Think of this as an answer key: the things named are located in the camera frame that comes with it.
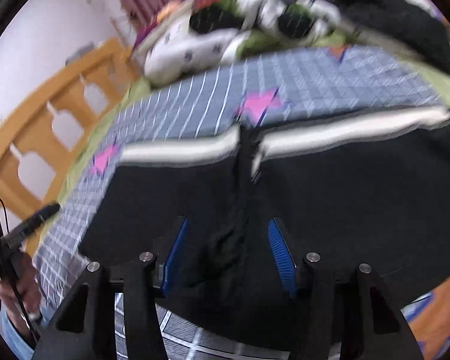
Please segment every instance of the silver bolt head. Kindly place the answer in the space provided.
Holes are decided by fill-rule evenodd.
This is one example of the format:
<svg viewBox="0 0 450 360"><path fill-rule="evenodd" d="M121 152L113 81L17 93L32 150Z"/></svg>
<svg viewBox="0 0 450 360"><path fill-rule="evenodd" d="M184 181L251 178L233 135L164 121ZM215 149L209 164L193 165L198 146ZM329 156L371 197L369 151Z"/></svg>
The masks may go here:
<svg viewBox="0 0 450 360"><path fill-rule="evenodd" d="M95 272L98 270L98 268L100 268L100 263L98 263L97 261L91 262L90 264L87 265L87 269L90 272Z"/></svg>
<svg viewBox="0 0 450 360"><path fill-rule="evenodd" d="M320 255L311 251L310 253L307 253L307 260L311 263L317 263L318 261L320 261Z"/></svg>
<svg viewBox="0 0 450 360"><path fill-rule="evenodd" d="M145 251L140 255L140 261L144 263L150 261L154 257L154 254L150 251Z"/></svg>
<svg viewBox="0 0 450 360"><path fill-rule="evenodd" d="M358 268L360 269L361 272L365 274L369 274L372 271L372 267L369 266L368 264L360 264Z"/></svg>

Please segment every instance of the black mount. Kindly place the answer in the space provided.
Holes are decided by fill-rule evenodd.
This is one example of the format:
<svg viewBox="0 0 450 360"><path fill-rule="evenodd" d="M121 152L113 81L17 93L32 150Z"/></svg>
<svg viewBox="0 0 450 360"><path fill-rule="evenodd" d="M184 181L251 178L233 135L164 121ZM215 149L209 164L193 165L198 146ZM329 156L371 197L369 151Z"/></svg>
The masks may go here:
<svg viewBox="0 0 450 360"><path fill-rule="evenodd" d="M299 312L307 303L308 313L300 318L289 360L328 359L338 291L344 298L340 360L423 360L401 310L371 266L361 263L351 274L336 273L317 253L309 253L301 276L312 282L311 293L306 299L298 294Z"/></svg>
<svg viewBox="0 0 450 360"><path fill-rule="evenodd" d="M170 256L186 222L180 217L157 242L159 252L144 252L111 268L88 264L43 333L33 359L115 360L114 300L122 292L128 358L167 360L155 298L166 293ZM341 360L423 360L400 309L368 264L338 274L324 258L309 253L300 268L297 279L307 290L298 292L298 340L290 360L328 358L338 288L345 298Z"/></svg>

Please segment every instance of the blue strip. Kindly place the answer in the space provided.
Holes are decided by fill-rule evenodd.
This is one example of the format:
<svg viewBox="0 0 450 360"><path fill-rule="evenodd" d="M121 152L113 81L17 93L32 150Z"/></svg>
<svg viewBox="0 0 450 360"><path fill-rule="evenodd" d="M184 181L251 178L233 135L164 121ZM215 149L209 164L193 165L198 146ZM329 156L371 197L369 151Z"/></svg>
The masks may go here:
<svg viewBox="0 0 450 360"><path fill-rule="evenodd" d="M295 263L283 240L282 233L273 219L268 223L268 242L282 280L283 289L291 298L296 298Z"/></svg>
<svg viewBox="0 0 450 360"><path fill-rule="evenodd" d="M416 316L418 316L423 311L423 309L425 309L425 307L430 304L430 302L432 300L433 300L433 293L430 292L430 294L426 298L423 298L422 300L419 300L418 302L416 302L417 305L416 305L415 309L410 314L405 316L405 320L408 323L413 321L416 318Z"/></svg>
<svg viewBox="0 0 450 360"><path fill-rule="evenodd" d="M162 290L164 293L167 293L168 290L170 290L171 286L174 282L174 273L176 272L176 262L174 258L176 257L176 253L179 249L180 243L183 240L185 230L187 228L187 219L185 218L182 223L182 227L180 228L180 231L178 232L178 235L176 236L175 242L172 246L172 249L170 250L170 253L168 254L167 260L164 264L164 270L165 270L165 278L163 280L162 284Z"/></svg>

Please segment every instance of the wooden bed frame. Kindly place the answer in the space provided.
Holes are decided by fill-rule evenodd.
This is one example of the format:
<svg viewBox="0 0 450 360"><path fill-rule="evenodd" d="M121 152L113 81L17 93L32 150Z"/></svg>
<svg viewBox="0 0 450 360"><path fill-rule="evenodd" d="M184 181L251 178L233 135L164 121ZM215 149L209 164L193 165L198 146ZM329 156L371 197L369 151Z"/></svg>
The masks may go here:
<svg viewBox="0 0 450 360"><path fill-rule="evenodd" d="M70 63L29 95L0 126L0 198L20 219L57 198L71 164L84 148L97 122L123 98L128 84L140 75L128 60L129 48L111 39ZM99 114L84 98L84 84L100 87L108 101ZM67 110L83 128L83 134L68 150L52 131L55 111ZM22 184L18 176L20 154L36 152L54 170L55 176L42 200ZM26 251L33 255L41 230L30 237Z"/></svg>

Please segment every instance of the black fabric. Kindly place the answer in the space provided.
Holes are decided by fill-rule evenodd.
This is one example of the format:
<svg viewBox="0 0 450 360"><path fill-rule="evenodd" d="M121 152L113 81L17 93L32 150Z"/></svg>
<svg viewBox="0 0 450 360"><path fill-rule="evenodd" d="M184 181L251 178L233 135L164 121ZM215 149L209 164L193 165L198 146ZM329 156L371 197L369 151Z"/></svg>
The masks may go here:
<svg viewBox="0 0 450 360"><path fill-rule="evenodd" d="M277 27L283 35L291 39L305 38L315 21L305 15L283 13L277 20Z"/></svg>
<svg viewBox="0 0 450 360"><path fill-rule="evenodd" d="M212 4L190 17L190 28L201 35L226 28L240 30L243 21L243 18L232 15L221 7Z"/></svg>
<svg viewBox="0 0 450 360"><path fill-rule="evenodd" d="M239 156L252 153L245 151ZM260 169L257 184L243 188L250 169L234 158L120 166L79 251L106 265L127 261L152 247L169 217L186 216L187 280L158 303L216 334L276 350L294 346L297 313L268 243L274 216L295 250L318 252L336 270L369 263L400 307L450 275L450 125L267 160ZM334 329L338 341L339 316Z"/></svg>
<svg viewBox="0 0 450 360"><path fill-rule="evenodd" d="M445 26L405 0L335 0L353 23L400 40L450 75L450 43Z"/></svg>

